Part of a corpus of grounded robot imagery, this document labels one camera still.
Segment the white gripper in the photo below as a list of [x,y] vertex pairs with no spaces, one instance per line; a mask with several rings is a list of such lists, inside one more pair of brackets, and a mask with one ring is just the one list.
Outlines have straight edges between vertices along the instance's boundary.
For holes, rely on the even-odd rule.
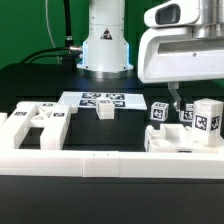
[[144,14],[138,77],[168,83],[181,111],[180,81],[224,78],[224,0],[168,0]]

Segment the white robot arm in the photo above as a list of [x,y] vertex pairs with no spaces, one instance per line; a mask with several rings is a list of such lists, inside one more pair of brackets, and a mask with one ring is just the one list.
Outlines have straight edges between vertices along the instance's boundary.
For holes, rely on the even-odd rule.
[[[124,0],[90,0],[89,35],[80,69],[95,77],[131,70],[123,36]],[[224,78],[224,0],[168,0],[144,14],[147,30],[138,51],[138,78],[166,83]]]

